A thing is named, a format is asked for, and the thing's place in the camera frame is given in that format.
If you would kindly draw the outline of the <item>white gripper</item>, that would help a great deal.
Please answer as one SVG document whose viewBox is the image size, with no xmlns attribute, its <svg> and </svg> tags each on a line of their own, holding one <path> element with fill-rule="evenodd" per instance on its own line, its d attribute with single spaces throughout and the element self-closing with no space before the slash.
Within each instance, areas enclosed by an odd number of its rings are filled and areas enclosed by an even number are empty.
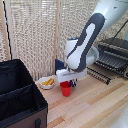
<svg viewBox="0 0 128 128">
<path fill-rule="evenodd" d="M 84 77 L 86 74 L 86 69 L 81 72 L 69 71 L 68 69 L 60 69 L 56 71 L 56 80 L 59 83 L 69 81 L 68 87 L 71 87 L 71 80 L 76 79 L 72 81 L 72 87 L 76 87 L 77 79 Z"/>
</svg>

